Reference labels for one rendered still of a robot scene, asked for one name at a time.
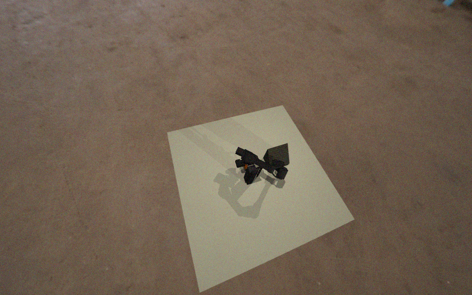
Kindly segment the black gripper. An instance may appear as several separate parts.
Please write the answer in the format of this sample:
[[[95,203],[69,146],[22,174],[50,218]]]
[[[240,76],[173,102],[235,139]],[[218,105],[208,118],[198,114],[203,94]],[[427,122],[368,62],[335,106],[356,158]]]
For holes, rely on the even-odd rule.
[[[248,165],[248,166],[254,164],[254,163],[245,163],[245,162],[243,162],[241,159],[236,159],[236,160],[235,160],[235,163],[236,163],[237,168],[239,168],[239,167],[244,167],[245,164]]]

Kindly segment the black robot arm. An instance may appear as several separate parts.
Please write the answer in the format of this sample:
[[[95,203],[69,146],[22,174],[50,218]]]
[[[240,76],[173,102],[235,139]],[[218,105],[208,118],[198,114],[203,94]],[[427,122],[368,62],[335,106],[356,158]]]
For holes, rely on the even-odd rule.
[[[277,179],[285,179],[285,176],[288,172],[288,169],[284,167],[284,162],[280,161],[279,159],[272,159],[272,164],[268,164],[261,159],[256,158],[256,154],[253,154],[252,152],[246,150],[246,149],[241,149],[238,147],[236,150],[236,153],[238,156],[241,156],[241,159],[245,163],[254,163],[257,166],[260,166],[261,168],[267,170],[271,174],[274,175],[274,170],[277,170],[277,175],[275,176]]]

